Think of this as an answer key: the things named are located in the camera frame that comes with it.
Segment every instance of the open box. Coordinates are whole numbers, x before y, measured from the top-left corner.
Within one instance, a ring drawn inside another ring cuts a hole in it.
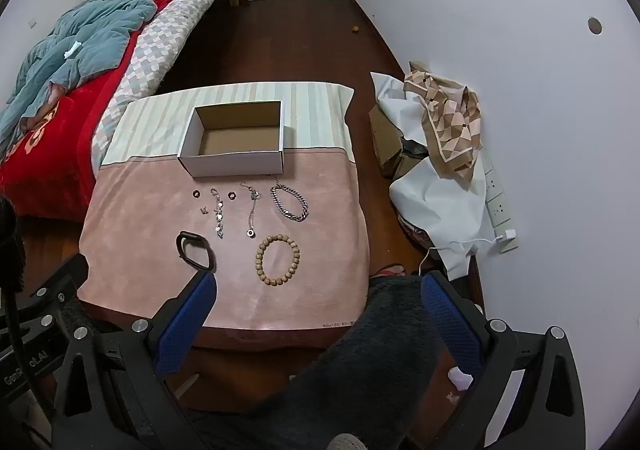
[[[178,159],[192,177],[282,174],[282,102],[196,107]]]
[[[369,112],[369,119],[373,150],[384,177],[395,181],[428,156],[423,145],[402,137],[402,131],[390,122],[378,105]]]

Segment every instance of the white cardboard box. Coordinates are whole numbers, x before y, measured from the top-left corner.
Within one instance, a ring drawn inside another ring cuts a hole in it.
[[[178,159],[192,177],[282,174],[282,113],[279,101],[196,107]]]

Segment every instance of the silver chain bracelet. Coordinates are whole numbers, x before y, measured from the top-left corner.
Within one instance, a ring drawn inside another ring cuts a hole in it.
[[[276,204],[276,208],[287,219],[291,219],[292,221],[298,221],[299,223],[302,223],[302,221],[304,221],[306,217],[309,215],[309,205],[306,203],[306,199],[303,198],[298,192],[293,190],[290,186],[283,185],[280,182],[280,179],[278,178],[277,175],[275,176],[275,178],[276,178],[276,185],[271,187],[270,192],[271,192],[271,197],[273,198],[273,202]],[[276,193],[277,190],[284,190],[285,192],[295,197],[298,201],[300,201],[300,204],[302,205],[302,214],[295,215],[289,210],[287,210],[286,208],[284,208],[282,205],[282,201],[280,201],[280,198]]]
[[[222,236],[224,235],[222,228],[222,198],[220,198],[220,194],[218,194],[218,191],[215,188],[211,189],[211,195],[216,198],[216,221],[218,221],[216,233],[218,234],[218,237],[222,239]]]

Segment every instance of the screw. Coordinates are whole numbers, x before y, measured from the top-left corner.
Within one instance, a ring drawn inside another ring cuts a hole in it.
[[[142,333],[147,327],[149,327],[149,322],[144,318],[136,320],[135,322],[133,322],[133,324],[131,324],[131,329],[133,329],[133,331],[135,331],[136,333]]]
[[[489,322],[489,325],[495,332],[504,333],[505,331],[507,331],[507,324],[505,324],[499,318],[493,319],[491,322]]]
[[[557,340],[562,340],[562,338],[564,338],[564,331],[558,326],[553,326],[551,328],[551,336]]]
[[[88,332],[89,331],[86,327],[79,327],[74,331],[74,338],[76,340],[82,340]]]

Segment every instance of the electrical outlet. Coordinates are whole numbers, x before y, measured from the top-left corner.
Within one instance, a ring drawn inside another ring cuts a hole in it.
[[[489,210],[489,217],[491,218],[491,224],[495,227],[511,219],[509,208],[507,207],[504,194],[500,194],[494,197],[490,202],[486,204]]]
[[[502,235],[506,237],[507,230],[516,230],[516,226],[515,224],[513,224],[513,219],[509,219],[504,223],[502,223],[501,225],[498,225],[495,228],[495,236],[498,237]],[[517,237],[515,239],[512,239],[511,241],[498,241],[498,247],[500,248],[500,253],[509,252],[510,250],[516,249],[519,245],[520,245],[520,240]]]
[[[486,181],[486,202],[490,202],[492,199],[496,198],[498,195],[502,194],[502,185],[500,185],[500,180],[498,180],[498,175],[495,173],[495,170],[490,170],[484,175]]]
[[[485,174],[490,170],[494,170],[494,164],[492,164],[489,153],[487,153],[484,147],[480,149],[480,158],[482,158],[482,168]]]

